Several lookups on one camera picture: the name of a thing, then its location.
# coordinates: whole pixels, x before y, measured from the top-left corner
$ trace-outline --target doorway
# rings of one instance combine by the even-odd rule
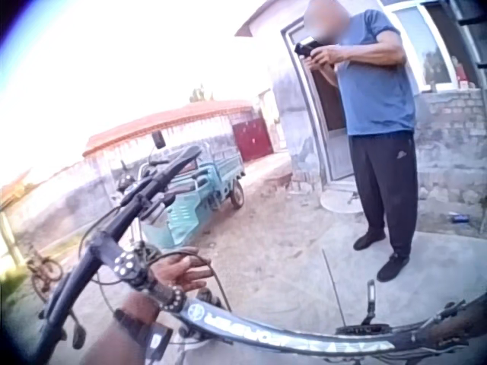
[[[296,43],[313,42],[303,21],[286,32],[286,41],[291,49]],[[331,85],[318,71],[305,71],[299,58],[293,53],[298,74],[303,80],[306,97],[311,108],[315,109],[315,123],[323,134],[324,150],[327,156],[328,182],[344,179],[353,175],[352,159],[349,150],[349,138],[345,129],[345,113],[339,89]]]

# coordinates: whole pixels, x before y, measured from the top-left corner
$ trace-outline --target bicycle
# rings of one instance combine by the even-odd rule
[[[62,266],[50,257],[43,257],[34,248],[27,260],[27,268],[31,272],[30,282],[37,296],[46,301],[51,291],[52,283],[60,281],[63,276]]]
[[[72,313],[73,304],[101,265],[108,266],[120,281],[158,301],[163,311],[171,313],[183,323],[180,334],[198,341],[214,339],[230,344],[240,342],[276,352],[321,357],[329,362],[358,363],[364,357],[375,357],[386,363],[406,360],[408,365],[413,365],[427,357],[464,348],[469,339],[487,334],[487,293],[468,304],[465,301],[449,303],[430,319],[391,327],[388,324],[371,324],[375,292],[373,283],[369,282],[368,315],[365,320],[360,325],[338,328],[334,335],[317,335],[279,329],[234,315],[218,276],[215,279],[225,305],[208,290],[191,298],[178,287],[161,284],[154,278],[151,265],[160,258],[184,251],[160,254],[147,262],[136,252],[120,248],[118,241],[141,213],[150,211],[155,205],[167,207],[172,204],[175,193],[167,190],[168,184],[200,153],[196,146],[187,148],[162,171],[138,181],[132,187],[132,196],[120,202],[117,215],[89,239],[78,266],[59,283],[45,306],[43,318],[46,323],[33,356],[34,363],[46,363],[50,359],[57,342],[65,335],[62,327]],[[163,194],[162,198],[153,202],[152,199],[159,193]],[[162,358],[173,333],[171,328],[162,325],[157,328],[157,331],[149,332],[151,336],[147,341],[151,350],[147,352],[150,354],[148,359],[152,362]],[[84,343],[80,331],[75,326],[75,348],[80,348]]]

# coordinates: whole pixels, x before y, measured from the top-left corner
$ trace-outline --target window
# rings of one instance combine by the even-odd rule
[[[430,0],[382,0],[391,21],[401,31],[404,47],[420,90],[458,88],[451,55],[425,5]]]

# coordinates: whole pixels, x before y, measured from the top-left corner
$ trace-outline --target window frame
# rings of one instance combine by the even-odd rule
[[[391,4],[391,5],[383,5],[382,7],[385,10],[389,19],[391,20],[391,22],[393,23],[393,25],[397,27],[401,32],[401,37],[403,38],[404,50],[406,51],[407,58],[409,64],[411,65],[412,73],[415,76],[419,91],[431,91],[431,86],[426,84],[425,82],[423,67],[421,65],[421,62],[419,61],[418,54],[415,51],[415,48],[412,44],[412,41],[409,38],[406,28],[403,26],[399,17],[396,15],[396,11],[403,10],[403,9],[416,8],[418,10],[423,20],[425,21],[426,26],[431,31],[434,41],[438,45],[438,48],[441,52],[441,56],[443,57],[443,60],[447,67],[451,82],[436,84],[437,90],[438,91],[458,90],[459,85],[457,81],[457,73],[455,72],[455,67],[453,62],[451,61],[451,55],[448,52],[447,46],[443,41],[443,37],[440,35],[440,32],[436,27],[436,25],[434,24],[431,15],[428,13],[428,11],[424,6],[424,4],[432,3],[432,2],[438,2],[438,0],[409,0],[404,2],[397,2],[396,4]]]

